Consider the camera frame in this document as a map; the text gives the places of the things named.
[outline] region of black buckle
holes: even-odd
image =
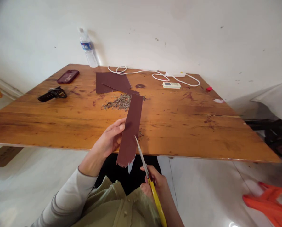
[[[38,100],[41,102],[46,102],[53,98],[66,98],[66,97],[67,97],[67,94],[61,88],[61,86],[59,86],[57,88],[51,88],[48,93],[38,97]]]

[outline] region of floor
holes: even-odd
[[[0,227],[30,226],[86,155],[83,151],[24,148],[0,168]],[[243,194],[257,182],[282,187],[281,164],[159,157],[185,226],[271,227]]]

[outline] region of wooden table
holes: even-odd
[[[40,95],[58,85],[67,70],[80,75],[61,87],[66,99],[45,103]],[[64,149],[91,149],[107,126],[127,115],[125,110],[104,110],[120,92],[96,94],[96,72],[108,72],[87,65],[69,64],[0,110],[0,144]],[[199,76],[201,86],[164,89],[150,72],[128,75],[132,89],[146,97],[143,103],[140,142],[144,154],[197,158],[281,162],[280,158]],[[195,83],[191,78],[182,80]],[[136,88],[137,84],[145,88]]]

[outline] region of white cable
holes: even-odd
[[[122,70],[121,72],[118,72],[118,69],[123,68],[123,67],[124,67],[124,70]],[[153,78],[155,78],[155,79],[157,79],[157,80],[160,80],[160,81],[165,81],[165,82],[170,81],[170,79],[169,79],[166,75],[160,73],[159,71],[140,70],[140,71],[138,71],[138,72],[124,73],[124,72],[127,70],[127,67],[126,67],[126,66],[120,66],[120,67],[118,67],[115,72],[110,69],[110,66],[107,66],[107,68],[108,68],[109,71],[111,71],[111,72],[113,72],[113,73],[117,73],[118,75],[134,74],[134,73],[140,73],[140,72],[155,72],[155,73],[153,73],[153,75],[152,75]],[[164,76],[167,80],[158,79],[158,78],[154,77],[154,75],[157,75],[157,76]],[[177,81],[179,81],[179,82],[181,82],[181,83],[184,83],[184,84],[186,84],[186,85],[188,85],[188,86],[192,86],[192,87],[197,87],[197,86],[199,86],[199,85],[201,84],[200,81],[197,80],[196,78],[194,78],[194,77],[192,77],[192,76],[190,76],[190,75],[188,75],[188,74],[186,74],[186,75],[189,76],[189,77],[191,77],[192,79],[196,80],[199,84],[198,84],[198,85],[191,85],[191,84],[188,84],[188,83],[185,83],[185,82],[183,82],[183,81],[178,80],[178,79],[177,79],[175,76],[173,76],[173,75],[168,75],[168,76],[172,76],[173,78],[175,78],[175,80],[177,80]]]

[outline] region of dried lavender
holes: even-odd
[[[129,108],[129,104],[131,103],[131,96],[128,94],[121,94],[119,98],[115,99],[113,102],[108,102],[103,105],[104,109],[116,108],[116,109],[127,109]]]
[[[142,140],[142,136],[144,136],[144,134],[142,134],[142,132],[139,131],[139,134],[138,134],[138,141],[139,142]]]

